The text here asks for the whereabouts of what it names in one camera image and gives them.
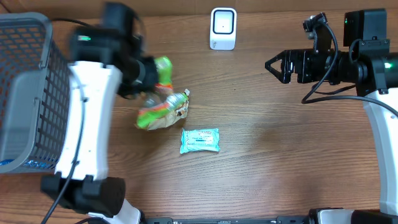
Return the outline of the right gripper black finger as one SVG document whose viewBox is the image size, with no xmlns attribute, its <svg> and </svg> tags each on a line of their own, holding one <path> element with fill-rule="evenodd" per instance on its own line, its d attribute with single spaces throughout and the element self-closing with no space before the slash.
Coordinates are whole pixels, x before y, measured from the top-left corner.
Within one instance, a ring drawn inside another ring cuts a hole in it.
<svg viewBox="0 0 398 224">
<path fill-rule="evenodd" d="M 278 79 L 281 83 L 290 83 L 291 81 L 291 73 L 289 73 L 288 70 L 286 70 L 285 65 L 282 63 L 281 64 L 281 71 L 278 71 L 271 67 L 271 64 L 265 64 L 265 69 L 268 70 L 273 76 Z"/>
<path fill-rule="evenodd" d="M 272 57 L 270 60 L 265 62 L 265 67 L 270 67 L 273 63 L 278 60 L 281 60 L 281 64 L 287 66 L 289 64 L 289 56 L 290 50 L 283 50 L 281 53 L 277 54 L 276 56 Z"/>
</svg>

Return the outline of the green clear snack bag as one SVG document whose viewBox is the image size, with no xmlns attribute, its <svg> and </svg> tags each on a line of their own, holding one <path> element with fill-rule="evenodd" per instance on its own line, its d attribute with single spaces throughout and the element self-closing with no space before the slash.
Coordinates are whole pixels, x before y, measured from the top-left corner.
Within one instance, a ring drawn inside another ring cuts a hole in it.
<svg viewBox="0 0 398 224">
<path fill-rule="evenodd" d="M 174 91 L 172 85 L 173 65 L 170 59 L 166 56 L 158 57 L 155 59 L 155 64 L 159 82 L 155 85 L 153 91 L 145 94 L 144 103 L 137 115 L 136 127 L 139 129 L 146 130 L 151 121 L 155 121 L 156 118 L 160 118 L 167 113 L 166 97 L 173 93 L 182 93 Z"/>
</svg>

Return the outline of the beige brown snack bag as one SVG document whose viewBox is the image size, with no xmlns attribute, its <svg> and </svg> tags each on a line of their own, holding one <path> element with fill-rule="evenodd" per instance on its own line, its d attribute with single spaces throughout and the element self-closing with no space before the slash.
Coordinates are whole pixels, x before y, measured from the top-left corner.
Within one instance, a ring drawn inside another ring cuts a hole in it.
<svg viewBox="0 0 398 224">
<path fill-rule="evenodd" d="M 155 130 L 160 128 L 167 128 L 175 124 L 180 119 L 184 119 L 188 114 L 190 91 L 185 89 L 182 93 L 173 93 L 166 97 L 167 113 L 155 121 L 151 121 L 146 130 Z"/>
</svg>

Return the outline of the teal wet wipes pack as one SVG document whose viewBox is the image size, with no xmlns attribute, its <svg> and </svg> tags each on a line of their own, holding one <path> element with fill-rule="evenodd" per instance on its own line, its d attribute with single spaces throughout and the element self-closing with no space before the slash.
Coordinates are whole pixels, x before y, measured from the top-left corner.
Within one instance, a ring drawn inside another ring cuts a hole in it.
<svg viewBox="0 0 398 224">
<path fill-rule="evenodd" d="M 180 153 L 198 151 L 219 152 L 219 129 L 182 129 Z"/>
</svg>

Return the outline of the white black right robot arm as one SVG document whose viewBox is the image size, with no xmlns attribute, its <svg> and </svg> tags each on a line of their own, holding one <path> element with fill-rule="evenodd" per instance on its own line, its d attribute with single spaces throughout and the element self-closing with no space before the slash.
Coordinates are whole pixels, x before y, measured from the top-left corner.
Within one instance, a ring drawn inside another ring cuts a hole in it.
<svg viewBox="0 0 398 224">
<path fill-rule="evenodd" d="M 312 83 L 303 104 L 329 100 L 363 102 L 376 147 L 380 176 L 377 210 L 313 208 L 294 223 L 397 223 L 397 53 L 390 51 L 385 9 L 345 14 L 343 45 L 325 13 L 303 22 L 310 49 L 284 50 L 264 66 L 281 83 L 297 74 L 299 83 Z"/>
</svg>

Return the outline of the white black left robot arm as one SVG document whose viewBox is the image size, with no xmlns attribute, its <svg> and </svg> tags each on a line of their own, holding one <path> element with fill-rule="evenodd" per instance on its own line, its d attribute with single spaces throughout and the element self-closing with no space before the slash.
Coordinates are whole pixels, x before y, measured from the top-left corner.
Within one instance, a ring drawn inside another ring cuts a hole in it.
<svg viewBox="0 0 398 224">
<path fill-rule="evenodd" d="M 124 179 L 108 175 L 108 139 L 117 96 L 152 91 L 155 60 L 143 54 L 137 13 L 107 2 L 98 26 L 77 27 L 70 37 L 71 90 L 66 137 L 52 175 L 40 189 L 54 206 L 86 215 L 87 223 L 144 223 L 125 198 Z"/>
</svg>

